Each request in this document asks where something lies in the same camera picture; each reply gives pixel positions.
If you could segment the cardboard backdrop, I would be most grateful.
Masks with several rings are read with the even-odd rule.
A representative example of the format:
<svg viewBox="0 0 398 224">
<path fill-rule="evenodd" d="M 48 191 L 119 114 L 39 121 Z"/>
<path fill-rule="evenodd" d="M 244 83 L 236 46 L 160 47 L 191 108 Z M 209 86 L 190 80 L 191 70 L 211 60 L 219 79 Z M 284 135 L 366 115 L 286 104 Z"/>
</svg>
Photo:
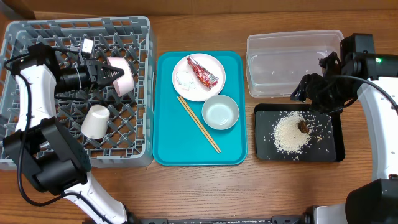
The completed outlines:
<svg viewBox="0 0 398 224">
<path fill-rule="evenodd" d="M 397 0 L 5 0 L 10 19 L 35 19 L 36 12 L 96 16 L 172 16 L 263 12 L 397 9 Z"/>
</svg>

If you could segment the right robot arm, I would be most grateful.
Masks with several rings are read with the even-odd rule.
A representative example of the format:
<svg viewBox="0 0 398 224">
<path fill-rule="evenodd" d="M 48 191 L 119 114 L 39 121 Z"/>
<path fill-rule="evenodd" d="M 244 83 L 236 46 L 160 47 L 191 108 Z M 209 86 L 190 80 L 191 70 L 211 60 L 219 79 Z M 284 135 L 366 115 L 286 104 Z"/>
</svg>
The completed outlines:
<svg viewBox="0 0 398 224">
<path fill-rule="evenodd" d="M 326 114 L 359 101 L 373 171 L 371 182 L 350 192 L 345 203 L 314 206 L 303 217 L 316 224 L 397 223 L 397 56 L 376 53 L 371 34 L 354 33 L 319 65 L 323 73 L 303 76 L 291 100 L 311 100 L 311 110 Z"/>
</svg>

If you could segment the pink bowl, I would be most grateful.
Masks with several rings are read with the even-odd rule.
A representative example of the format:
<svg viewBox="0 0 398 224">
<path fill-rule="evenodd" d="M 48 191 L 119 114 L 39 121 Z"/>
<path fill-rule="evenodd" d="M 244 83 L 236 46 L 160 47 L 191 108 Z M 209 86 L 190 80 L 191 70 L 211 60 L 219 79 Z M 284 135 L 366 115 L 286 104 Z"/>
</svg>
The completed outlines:
<svg viewBox="0 0 398 224">
<path fill-rule="evenodd" d="M 123 96 L 134 89 L 133 73 L 131 72 L 130 66 L 126 59 L 121 57 L 109 57 L 107 64 L 120 68 L 123 70 L 124 75 L 113 81 L 113 86 L 118 96 Z"/>
</svg>

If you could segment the grey-green bowl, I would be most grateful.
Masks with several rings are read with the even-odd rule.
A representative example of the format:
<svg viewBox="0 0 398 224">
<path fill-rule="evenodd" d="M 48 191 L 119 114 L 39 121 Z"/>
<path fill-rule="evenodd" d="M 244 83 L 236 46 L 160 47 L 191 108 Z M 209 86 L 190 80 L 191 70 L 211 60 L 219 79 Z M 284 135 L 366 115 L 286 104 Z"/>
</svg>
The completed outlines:
<svg viewBox="0 0 398 224">
<path fill-rule="evenodd" d="M 215 95 L 204 102 L 201 115 L 209 127 L 226 130 L 233 127 L 238 121 L 239 107 L 231 97 Z"/>
</svg>

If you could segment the grey plastic dishwasher rack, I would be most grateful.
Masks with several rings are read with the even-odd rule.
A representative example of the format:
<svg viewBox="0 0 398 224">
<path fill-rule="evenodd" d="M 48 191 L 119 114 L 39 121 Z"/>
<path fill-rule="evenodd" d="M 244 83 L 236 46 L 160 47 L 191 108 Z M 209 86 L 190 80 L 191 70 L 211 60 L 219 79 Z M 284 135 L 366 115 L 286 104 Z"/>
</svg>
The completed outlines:
<svg viewBox="0 0 398 224">
<path fill-rule="evenodd" d="M 113 57 L 127 61 L 133 89 L 123 96 L 111 85 L 101 90 L 79 88 L 59 93 L 55 99 L 57 118 L 85 148 L 93 167 L 147 166 L 153 160 L 151 122 L 156 40 L 147 17 L 14 21 L 4 33 L 1 62 L 42 43 L 57 49 L 61 67 L 75 70 L 80 58 L 70 48 L 85 39 L 94 42 L 91 57 L 100 63 Z M 101 139 L 88 138 L 81 132 L 83 120 L 94 105 L 103 105 L 110 112 L 106 135 Z"/>
</svg>

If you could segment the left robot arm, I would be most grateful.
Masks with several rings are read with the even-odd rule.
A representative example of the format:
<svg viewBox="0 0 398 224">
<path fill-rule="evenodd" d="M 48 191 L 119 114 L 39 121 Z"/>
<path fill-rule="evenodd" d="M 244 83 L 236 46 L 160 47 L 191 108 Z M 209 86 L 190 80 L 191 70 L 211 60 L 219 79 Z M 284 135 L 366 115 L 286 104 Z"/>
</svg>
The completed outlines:
<svg viewBox="0 0 398 224">
<path fill-rule="evenodd" d="M 102 89 L 126 70 L 90 57 L 84 47 L 63 50 L 77 54 L 76 67 L 61 68 L 58 48 L 43 43 L 4 62 L 19 87 L 19 119 L 3 148 L 17 166 L 22 198 L 44 207 L 65 198 L 80 207 L 95 223 L 134 223 L 127 207 L 112 198 L 91 173 L 83 146 L 59 122 L 55 95 L 73 90 Z"/>
</svg>

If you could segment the red snack wrapper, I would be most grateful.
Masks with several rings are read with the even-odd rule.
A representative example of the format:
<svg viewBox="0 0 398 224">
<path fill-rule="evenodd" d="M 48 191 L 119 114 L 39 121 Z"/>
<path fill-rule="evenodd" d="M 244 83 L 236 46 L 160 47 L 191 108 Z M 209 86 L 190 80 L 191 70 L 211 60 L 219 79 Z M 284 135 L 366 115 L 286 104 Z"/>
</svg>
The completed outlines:
<svg viewBox="0 0 398 224">
<path fill-rule="evenodd" d="M 218 83 L 218 77 L 214 76 L 193 58 L 188 57 L 187 63 L 203 86 L 211 89 Z"/>
</svg>

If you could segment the crumpled white tissue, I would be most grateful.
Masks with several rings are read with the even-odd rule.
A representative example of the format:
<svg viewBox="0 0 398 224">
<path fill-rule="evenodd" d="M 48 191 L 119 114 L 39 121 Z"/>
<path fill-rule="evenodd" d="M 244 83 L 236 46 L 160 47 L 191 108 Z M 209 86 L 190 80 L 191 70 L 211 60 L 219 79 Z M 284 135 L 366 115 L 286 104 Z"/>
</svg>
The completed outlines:
<svg viewBox="0 0 398 224">
<path fill-rule="evenodd" d="M 177 83 L 184 90 L 191 90 L 196 88 L 195 82 L 193 81 L 193 77 L 188 72 L 178 71 L 176 73 L 176 79 Z"/>
</svg>

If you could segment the clear plastic bin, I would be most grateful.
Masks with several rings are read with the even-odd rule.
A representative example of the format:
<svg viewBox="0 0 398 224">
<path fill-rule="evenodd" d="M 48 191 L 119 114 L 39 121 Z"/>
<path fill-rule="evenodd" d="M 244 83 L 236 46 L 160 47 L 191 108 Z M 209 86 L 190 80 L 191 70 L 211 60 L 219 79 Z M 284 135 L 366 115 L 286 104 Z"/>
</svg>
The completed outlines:
<svg viewBox="0 0 398 224">
<path fill-rule="evenodd" d="M 289 97 L 307 74 L 322 73 L 319 60 L 340 53 L 339 30 L 254 34 L 246 43 L 246 76 L 254 98 Z"/>
</svg>

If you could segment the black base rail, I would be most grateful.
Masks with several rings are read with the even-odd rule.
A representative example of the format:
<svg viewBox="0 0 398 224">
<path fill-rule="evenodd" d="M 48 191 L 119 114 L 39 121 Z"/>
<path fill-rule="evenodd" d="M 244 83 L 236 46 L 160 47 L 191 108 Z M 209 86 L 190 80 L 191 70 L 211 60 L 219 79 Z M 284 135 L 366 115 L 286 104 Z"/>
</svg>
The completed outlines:
<svg viewBox="0 0 398 224">
<path fill-rule="evenodd" d="M 213 218 L 213 219 L 184 219 L 169 220 L 166 218 L 137 218 L 134 215 L 127 216 L 127 222 L 132 224 L 311 224 L 309 214 L 280 215 L 271 218 Z"/>
</svg>

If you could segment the white paper cup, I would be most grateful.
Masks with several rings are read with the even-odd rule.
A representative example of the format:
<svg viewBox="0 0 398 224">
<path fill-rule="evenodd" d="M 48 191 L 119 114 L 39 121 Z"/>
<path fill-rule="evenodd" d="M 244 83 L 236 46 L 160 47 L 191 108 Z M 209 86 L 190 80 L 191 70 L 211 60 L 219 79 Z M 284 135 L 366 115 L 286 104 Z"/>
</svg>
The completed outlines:
<svg viewBox="0 0 398 224">
<path fill-rule="evenodd" d="M 92 139 L 101 139 L 106 135 L 108 129 L 109 109 L 101 105 L 93 105 L 81 126 L 84 136 Z"/>
</svg>

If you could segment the teal plastic serving tray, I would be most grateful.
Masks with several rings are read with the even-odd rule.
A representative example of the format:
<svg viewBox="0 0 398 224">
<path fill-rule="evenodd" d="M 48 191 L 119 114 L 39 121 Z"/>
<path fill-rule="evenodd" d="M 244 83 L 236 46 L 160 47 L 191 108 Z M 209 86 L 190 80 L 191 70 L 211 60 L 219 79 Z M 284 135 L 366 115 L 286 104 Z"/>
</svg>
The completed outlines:
<svg viewBox="0 0 398 224">
<path fill-rule="evenodd" d="M 177 62 L 188 52 L 167 52 L 157 63 L 155 88 L 153 155 L 164 166 L 234 166 L 242 163 L 248 153 L 244 74 L 241 57 L 233 51 L 207 51 L 218 59 L 226 72 L 222 95 L 231 97 L 239 107 L 237 123 L 227 130 L 207 131 L 220 147 L 216 152 L 190 115 L 178 101 L 172 83 Z"/>
</svg>

